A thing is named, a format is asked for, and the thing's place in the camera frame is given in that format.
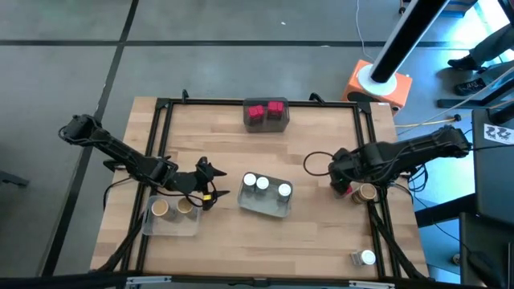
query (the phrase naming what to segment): clear plastic container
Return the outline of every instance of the clear plastic container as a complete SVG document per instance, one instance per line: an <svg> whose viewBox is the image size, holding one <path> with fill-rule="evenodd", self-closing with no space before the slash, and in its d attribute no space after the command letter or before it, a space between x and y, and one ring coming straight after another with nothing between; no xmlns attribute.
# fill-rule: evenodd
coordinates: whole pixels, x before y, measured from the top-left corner
<svg viewBox="0 0 514 289"><path fill-rule="evenodd" d="M288 100L283 97L245 99L243 122L248 132L283 132L289 124Z"/></svg>
<svg viewBox="0 0 514 289"><path fill-rule="evenodd" d="M162 209L162 201L168 204L168 210ZM150 197L143 216L143 234L148 236L194 236L198 232L202 208L194 206L184 208L182 205L186 205L186 202L184 197L162 195ZM158 203L158 212L156 207L153 207L154 203L156 205Z"/></svg>
<svg viewBox="0 0 514 289"><path fill-rule="evenodd" d="M238 204L246 210L285 218L291 211L292 193L290 181L248 172L241 181Z"/></svg>

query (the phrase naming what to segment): orange robot base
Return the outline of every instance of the orange robot base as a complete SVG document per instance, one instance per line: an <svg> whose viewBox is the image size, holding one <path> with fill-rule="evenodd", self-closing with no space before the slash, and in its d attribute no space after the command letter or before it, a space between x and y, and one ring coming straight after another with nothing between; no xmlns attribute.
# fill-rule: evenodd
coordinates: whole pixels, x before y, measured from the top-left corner
<svg viewBox="0 0 514 289"><path fill-rule="evenodd" d="M387 96L376 96L369 92L367 92L360 84L358 79L359 71L365 67L366 65L370 65L371 63L366 62L364 60L359 60L355 69L353 69L353 73L350 76L348 84L346 85L345 92L343 92L343 101L377 101L389 103L391 106L391 111L393 115L400 111L407 102L407 96L409 95L410 86L412 85L412 79L409 76L401 75L399 73L395 73L396 76L396 88L392 93ZM367 95L371 99L363 99L362 94Z"/></svg>

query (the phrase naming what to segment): white lid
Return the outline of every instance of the white lid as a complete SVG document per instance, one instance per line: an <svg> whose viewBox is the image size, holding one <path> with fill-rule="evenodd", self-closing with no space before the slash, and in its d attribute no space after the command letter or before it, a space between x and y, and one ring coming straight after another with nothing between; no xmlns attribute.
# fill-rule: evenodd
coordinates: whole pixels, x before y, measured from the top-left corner
<svg viewBox="0 0 514 289"><path fill-rule="evenodd" d="M373 265L377 258L371 250L363 250L361 253L362 262L366 265Z"/></svg>
<svg viewBox="0 0 514 289"><path fill-rule="evenodd" d="M257 179L257 188L259 189L267 189L270 185L270 181L265 177L260 177Z"/></svg>
<svg viewBox="0 0 514 289"><path fill-rule="evenodd" d="M291 186L288 184L279 185L280 196L287 197L291 194Z"/></svg>
<svg viewBox="0 0 514 289"><path fill-rule="evenodd" d="M247 173L244 175L243 181L245 185L255 185L257 178L253 173Z"/></svg>

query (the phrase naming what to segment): table leg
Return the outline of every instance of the table leg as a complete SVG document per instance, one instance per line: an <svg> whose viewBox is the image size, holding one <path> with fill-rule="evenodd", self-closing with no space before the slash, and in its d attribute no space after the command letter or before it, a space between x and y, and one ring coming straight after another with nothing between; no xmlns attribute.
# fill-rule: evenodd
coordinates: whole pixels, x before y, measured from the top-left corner
<svg viewBox="0 0 514 289"><path fill-rule="evenodd" d="M29 181L13 174L0 171L0 182L11 183L20 186L27 186Z"/></svg>
<svg viewBox="0 0 514 289"><path fill-rule="evenodd" d="M474 193L453 201L447 201L441 205L419 210L416 212L418 228L458 218L462 212L476 214L476 195Z"/></svg>

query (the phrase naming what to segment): white sticker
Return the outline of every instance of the white sticker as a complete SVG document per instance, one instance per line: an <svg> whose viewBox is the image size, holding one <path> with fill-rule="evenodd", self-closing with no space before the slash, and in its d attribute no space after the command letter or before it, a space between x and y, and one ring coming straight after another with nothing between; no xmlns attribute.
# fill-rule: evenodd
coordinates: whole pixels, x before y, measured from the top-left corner
<svg viewBox="0 0 514 289"><path fill-rule="evenodd" d="M483 124L483 138L501 144L514 144L514 130L502 128L495 125Z"/></svg>

